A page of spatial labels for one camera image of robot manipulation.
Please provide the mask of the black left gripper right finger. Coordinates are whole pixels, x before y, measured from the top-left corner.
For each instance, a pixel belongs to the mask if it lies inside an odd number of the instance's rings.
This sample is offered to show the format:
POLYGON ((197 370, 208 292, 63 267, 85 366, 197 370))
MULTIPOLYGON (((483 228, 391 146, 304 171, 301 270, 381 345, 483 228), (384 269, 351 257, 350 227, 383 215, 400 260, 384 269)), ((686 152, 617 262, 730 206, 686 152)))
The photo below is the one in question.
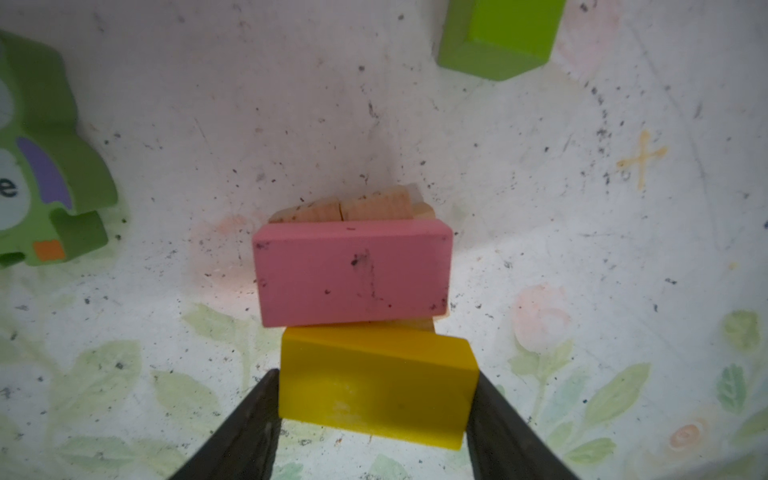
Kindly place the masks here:
POLYGON ((466 434, 476 480, 577 480, 484 374, 466 434))

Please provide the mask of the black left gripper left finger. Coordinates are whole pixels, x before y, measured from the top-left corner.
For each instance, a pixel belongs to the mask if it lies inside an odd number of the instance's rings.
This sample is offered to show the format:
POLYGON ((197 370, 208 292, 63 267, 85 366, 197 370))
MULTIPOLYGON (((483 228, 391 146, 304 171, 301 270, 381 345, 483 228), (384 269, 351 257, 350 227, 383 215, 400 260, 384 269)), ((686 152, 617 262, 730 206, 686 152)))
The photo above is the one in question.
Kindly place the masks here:
POLYGON ((171 480, 268 480, 279 444, 279 371, 269 370, 171 480))

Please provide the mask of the yellow long wood block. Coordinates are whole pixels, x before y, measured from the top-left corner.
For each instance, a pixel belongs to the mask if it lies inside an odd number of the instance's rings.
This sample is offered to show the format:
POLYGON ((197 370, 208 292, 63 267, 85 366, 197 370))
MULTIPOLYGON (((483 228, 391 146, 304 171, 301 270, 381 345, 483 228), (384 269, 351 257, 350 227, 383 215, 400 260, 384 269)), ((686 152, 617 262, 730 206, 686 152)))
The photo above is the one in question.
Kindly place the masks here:
POLYGON ((281 342, 279 414, 457 450, 478 379, 465 339, 390 326, 291 327, 281 342))

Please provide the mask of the pink wood block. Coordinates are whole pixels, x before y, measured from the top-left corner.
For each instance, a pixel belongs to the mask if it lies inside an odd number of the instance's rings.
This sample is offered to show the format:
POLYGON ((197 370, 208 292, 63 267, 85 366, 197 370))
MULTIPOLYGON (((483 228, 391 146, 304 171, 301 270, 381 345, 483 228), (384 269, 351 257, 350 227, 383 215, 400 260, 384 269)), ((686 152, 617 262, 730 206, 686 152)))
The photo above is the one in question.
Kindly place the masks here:
POLYGON ((262 323, 441 316, 454 234, 436 219, 268 224, 252 238, 262 323))

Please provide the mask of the natural wood block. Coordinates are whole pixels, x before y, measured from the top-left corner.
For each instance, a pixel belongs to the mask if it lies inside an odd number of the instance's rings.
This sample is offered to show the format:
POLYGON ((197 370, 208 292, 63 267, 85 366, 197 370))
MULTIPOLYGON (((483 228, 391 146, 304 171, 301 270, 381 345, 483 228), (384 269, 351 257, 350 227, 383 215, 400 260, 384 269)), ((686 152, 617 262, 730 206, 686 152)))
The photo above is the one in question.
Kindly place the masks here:
POLYGON ((328 197, 274 213, 269 223, 340 222, 343 220, 340 201, 328 197))
POLYGON ((405 186, 392 186, 340 204, 344 221, 435 219, 434 209, 425 202, 414 203, 405 186))

